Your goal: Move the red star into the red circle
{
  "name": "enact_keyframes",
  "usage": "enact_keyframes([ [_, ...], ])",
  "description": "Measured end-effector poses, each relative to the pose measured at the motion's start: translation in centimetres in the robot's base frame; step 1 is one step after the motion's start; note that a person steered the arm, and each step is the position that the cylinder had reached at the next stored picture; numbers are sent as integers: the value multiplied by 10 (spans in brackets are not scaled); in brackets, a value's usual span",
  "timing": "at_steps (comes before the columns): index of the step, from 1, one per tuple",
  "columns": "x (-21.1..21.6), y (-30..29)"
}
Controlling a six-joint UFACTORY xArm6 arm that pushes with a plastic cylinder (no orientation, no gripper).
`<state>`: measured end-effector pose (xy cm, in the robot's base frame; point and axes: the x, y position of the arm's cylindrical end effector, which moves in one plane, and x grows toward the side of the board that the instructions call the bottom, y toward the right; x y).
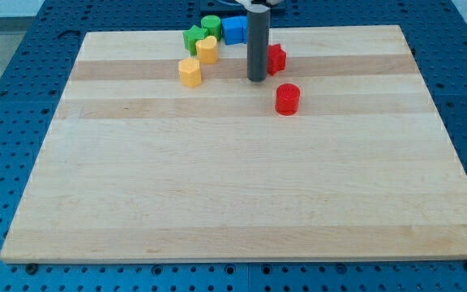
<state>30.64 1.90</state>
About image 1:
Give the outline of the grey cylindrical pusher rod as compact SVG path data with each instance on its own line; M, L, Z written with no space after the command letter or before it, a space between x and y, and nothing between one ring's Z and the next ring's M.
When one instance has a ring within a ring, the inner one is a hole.
M252 4L246 11L247 78L252 82L262 82L267 75L271 11L262 4Z

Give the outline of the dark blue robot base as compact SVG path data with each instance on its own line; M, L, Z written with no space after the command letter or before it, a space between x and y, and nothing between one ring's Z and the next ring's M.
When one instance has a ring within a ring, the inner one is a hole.
M245 7L234 0L199 0L201 15L245 15ZM273 13L285 12L286 0L277 1L253 1L254 4L268 6Z

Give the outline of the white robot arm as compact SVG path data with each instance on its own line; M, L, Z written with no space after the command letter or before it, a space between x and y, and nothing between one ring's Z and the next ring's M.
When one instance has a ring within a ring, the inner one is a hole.
M265 81L268 64L268 40L271 9L282 0L237 0L246 9L247 18L247 78Z

